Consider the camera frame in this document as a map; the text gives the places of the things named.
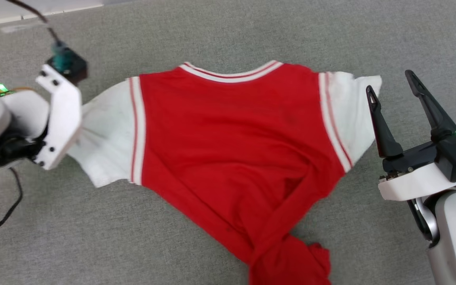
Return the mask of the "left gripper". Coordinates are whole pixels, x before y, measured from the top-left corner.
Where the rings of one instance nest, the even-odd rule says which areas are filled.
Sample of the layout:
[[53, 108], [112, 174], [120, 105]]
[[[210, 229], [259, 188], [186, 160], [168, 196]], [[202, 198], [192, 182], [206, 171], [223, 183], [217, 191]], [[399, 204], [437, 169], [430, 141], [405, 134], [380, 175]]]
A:
[[80, 135], [82, 124], [82, 94], [80, 89], [53, 69], [43, 65], [44, 72], [36, 83], [50, 94], [49, 119], [45, 146], [36, 155], [36, 163], [45, 170], [60, 164]]

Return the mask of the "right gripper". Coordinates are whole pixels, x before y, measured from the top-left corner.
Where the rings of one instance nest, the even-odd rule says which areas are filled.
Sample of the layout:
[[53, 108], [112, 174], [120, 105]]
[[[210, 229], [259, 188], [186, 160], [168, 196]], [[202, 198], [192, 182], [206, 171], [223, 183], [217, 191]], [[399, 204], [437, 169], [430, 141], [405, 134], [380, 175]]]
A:
[[373, 87], [366, 87], [378, 154], [384, 158], [382, 168], [386, 172], [386, 175], [380, 177], [378, 189], [383, 199], [392, 201], [430, 196], [456, 186], [456, 180], [451, 182], [434, 162], [437, 155], [435, 144], [454, 135], [456, 123], [412, 70], [406, 70], [405, 76], [413, 95], [420, 99], [431, 127], [433, 141], [405, 152], [395, 141], [382, 115], [382, 106]]

